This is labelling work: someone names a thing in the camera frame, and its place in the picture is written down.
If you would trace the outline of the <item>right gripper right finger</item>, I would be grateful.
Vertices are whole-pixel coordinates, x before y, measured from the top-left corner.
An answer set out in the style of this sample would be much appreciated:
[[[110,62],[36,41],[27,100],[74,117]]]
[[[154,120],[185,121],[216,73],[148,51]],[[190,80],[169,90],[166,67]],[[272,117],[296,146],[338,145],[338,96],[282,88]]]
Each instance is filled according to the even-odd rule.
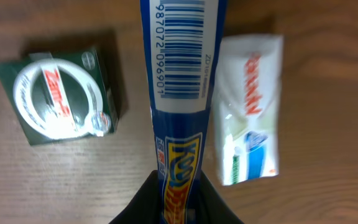
[[[203,171],[197,195],[197,224],[244,224],[220,197]]]

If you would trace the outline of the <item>white Panadol packet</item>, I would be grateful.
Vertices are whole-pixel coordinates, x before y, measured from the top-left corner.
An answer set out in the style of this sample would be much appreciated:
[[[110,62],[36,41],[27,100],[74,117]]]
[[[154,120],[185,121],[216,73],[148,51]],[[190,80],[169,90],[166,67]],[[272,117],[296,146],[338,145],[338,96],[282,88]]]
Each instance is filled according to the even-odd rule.
[[[213,115],[218,177],[223,186],[279,173],[278,111],[284,38],[223,38]]]

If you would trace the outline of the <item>dark green round-logo box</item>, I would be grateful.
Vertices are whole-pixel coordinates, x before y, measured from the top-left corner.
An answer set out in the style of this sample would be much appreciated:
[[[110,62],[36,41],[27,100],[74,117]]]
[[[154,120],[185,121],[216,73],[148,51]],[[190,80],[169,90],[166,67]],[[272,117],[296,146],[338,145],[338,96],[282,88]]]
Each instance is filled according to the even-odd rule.
[[[0,81],[31,146],[115,132],[119,117],[98,49],[0,61]]]

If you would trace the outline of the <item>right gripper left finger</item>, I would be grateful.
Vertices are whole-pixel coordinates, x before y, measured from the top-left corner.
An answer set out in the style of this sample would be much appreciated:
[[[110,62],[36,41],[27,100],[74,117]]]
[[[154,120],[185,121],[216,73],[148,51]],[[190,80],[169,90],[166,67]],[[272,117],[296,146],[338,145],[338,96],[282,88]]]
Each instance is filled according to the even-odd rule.
[[[159,224],[158,173],[153,170],[125,209],[109,224]]]

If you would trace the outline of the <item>blue Kool Fever box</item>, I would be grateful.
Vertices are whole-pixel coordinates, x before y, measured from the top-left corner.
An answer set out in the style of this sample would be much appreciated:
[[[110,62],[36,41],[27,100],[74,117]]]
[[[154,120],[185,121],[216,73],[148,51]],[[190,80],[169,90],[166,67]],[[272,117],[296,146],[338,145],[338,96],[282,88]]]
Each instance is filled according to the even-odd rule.
[[[225,0],[141,0],[160,223],[195,223]]]

